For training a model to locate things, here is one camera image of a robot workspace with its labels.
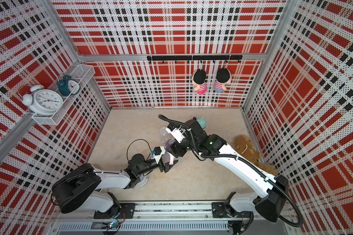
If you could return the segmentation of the pink bottle handle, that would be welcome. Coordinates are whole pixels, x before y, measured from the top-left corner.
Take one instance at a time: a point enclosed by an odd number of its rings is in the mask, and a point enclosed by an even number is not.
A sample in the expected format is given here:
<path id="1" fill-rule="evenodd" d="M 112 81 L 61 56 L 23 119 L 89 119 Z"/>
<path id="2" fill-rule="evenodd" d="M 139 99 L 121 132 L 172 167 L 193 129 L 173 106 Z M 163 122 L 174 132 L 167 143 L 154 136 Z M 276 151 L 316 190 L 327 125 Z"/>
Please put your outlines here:
<path id="1" fill-rule="evenodd" d="M 175 161 L 175 157 L 173 153 L 170 150 L 166 150 L 166 153 L 169 156 L 169 160 L 168 160 L 169 165 L 173 165 Z"/>

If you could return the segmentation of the mint green bottle cap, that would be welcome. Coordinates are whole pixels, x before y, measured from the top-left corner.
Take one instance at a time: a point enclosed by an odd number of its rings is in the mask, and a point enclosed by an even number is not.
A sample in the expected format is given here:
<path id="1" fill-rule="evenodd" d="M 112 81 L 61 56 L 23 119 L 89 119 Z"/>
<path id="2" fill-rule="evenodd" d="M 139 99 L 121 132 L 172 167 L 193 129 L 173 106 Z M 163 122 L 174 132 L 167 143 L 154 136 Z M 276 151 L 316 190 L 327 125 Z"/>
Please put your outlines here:
<path id="1" fill-rule="evenodd" d="M 200 127 L 205 130 L 207 127 L 207 122 L 204 117 L 200 117 L 197 119 L 197 122 L 199 123 Z"/>

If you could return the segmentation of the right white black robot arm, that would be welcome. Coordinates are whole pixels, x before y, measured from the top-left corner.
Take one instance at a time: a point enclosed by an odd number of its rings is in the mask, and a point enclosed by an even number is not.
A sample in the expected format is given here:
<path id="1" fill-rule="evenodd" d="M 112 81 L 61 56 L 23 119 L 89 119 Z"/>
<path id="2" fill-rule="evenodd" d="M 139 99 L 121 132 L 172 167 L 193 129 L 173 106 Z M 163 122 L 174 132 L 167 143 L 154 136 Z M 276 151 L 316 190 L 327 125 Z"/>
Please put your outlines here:
<path id="1" fill-rule="evenodd" d="M 228 214 L 256 211 L 270 222 L 280 219 L 292 227 L 302 227 L 304 217 L 288 194 L 288 180 L 285 177 L 267 173 L 220 136 L 208 135 L 196 118 L 185 123 L 163 115 L 159 115 L 159 118 L 169 123 L 167 132 L 175 138 L 167 148 L 170 154 L 178 158 L 191 151 L 200 161 L 210 159 L 229 169 L 253 189 L 255 194 L 252 196 L 245 197 L 238 193 L 230 196 L 226 208 Z"/>

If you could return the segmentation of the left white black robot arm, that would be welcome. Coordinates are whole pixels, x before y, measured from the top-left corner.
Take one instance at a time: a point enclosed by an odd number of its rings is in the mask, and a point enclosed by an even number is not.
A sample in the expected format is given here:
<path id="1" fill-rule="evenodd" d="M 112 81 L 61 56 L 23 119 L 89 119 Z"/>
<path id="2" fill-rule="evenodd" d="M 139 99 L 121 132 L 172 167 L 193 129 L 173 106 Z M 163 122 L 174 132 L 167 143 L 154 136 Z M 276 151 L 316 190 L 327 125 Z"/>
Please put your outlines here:
<path id="1" fill-rule="evenodd" d="M 95 218 L 115 217 L 122 207 L 108 189 L 142 187 L 147 184 L 150 172 L 159 169 L 167 173 L 176 163 L 177 158 L 162 152 L 148 160 L 142 154 L 136 154 L 128 161 L 128 167 L 121 171 L 104 171 L 83 164 L 52 186 L 51 201 L 62 213 L 95 211 Z"/>

